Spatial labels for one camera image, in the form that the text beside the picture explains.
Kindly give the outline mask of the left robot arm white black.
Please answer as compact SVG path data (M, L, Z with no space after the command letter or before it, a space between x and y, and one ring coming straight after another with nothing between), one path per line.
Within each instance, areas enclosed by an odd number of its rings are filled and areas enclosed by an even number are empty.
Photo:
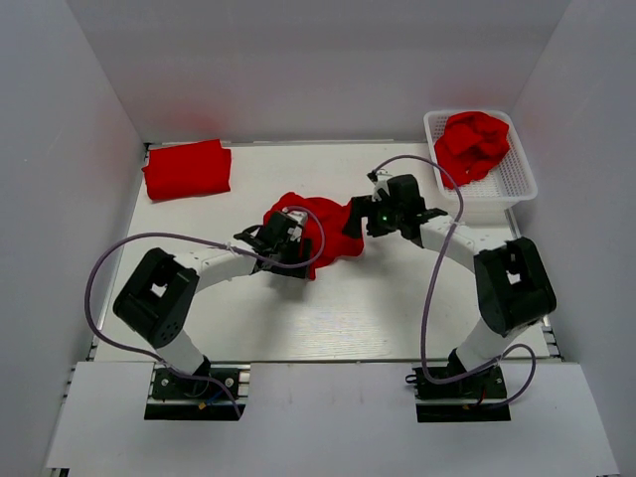
M235 235L248 250L231 242L179 254L152 248L115 298L113 313L177 371L179 389L200 396L210 384L210 361L184 330L195 295L261 271L307 279L312 241L303 232L310 218L303 208L274 212L265 225Z

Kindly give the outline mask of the red t shirt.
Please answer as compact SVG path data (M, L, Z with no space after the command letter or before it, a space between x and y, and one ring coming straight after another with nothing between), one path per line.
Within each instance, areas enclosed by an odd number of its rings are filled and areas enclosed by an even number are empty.
M222 194L231 190L232 152L219 139L149 151L142 168L153 202Z
M484 179L497 167L510 150L507 122L481 111L451 115L434 151L442 184L453 190Z
M279 200L263 216L266 225L275 211L284 208L300 206L311 211L318 219L325 233L325 246L320 257L309 266L309 279L316 278L316 270L330 265L341 257L356 257L364 250L361 238L349 238L342 232L350 217L352 202L346 206L340 205L323 197L304 198L293 192L281 196Z

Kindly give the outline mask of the crumpled red t shirt in basket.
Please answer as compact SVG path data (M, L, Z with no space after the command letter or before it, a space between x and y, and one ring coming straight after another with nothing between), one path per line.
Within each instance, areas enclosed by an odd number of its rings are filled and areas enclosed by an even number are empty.
M497 167L510 150L507 122L481 111L451 115L434 151L442 184L453 190L484 179Z

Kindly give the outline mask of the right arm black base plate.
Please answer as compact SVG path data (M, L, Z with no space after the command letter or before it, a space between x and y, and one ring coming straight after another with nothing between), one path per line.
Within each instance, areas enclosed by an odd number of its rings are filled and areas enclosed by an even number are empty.
M418 423L504 422L511 420L503 373L491 368L465 380L435 385L427 380L422 368L413 368L404 378L415 397Z

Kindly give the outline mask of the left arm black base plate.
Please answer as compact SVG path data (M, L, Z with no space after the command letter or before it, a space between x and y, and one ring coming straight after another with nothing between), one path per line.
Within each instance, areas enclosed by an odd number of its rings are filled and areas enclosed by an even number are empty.
M212 366L211 376L224 384L236 401L239 411L243 412L247 403L250 366ZM184 380L168 369L156 367L151 375L144 419L238 421L239 415L218 385Z

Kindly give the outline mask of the white front panel board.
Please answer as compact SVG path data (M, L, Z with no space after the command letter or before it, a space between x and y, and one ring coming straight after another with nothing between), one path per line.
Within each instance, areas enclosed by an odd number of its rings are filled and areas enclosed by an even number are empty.
M73 476L603 476L582 370L547 364L504 422L420 423L407 364L260 364L242 418L151 421L147 363L81 363L47 464Z

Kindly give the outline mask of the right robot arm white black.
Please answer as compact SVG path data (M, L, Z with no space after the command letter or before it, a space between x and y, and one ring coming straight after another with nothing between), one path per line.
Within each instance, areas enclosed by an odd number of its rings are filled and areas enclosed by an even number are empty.
M557 298L536 245L529 238L501 240L461 224L458 216L430 209L410 174L368 175L374 185L367 232L372 237L397 232L416 246L437 254L424 298L432 294L444 259L472 272L480 318L448 357L435 385L449 385L469 397L485 383L484 371L519 349L517 338L557 307Z

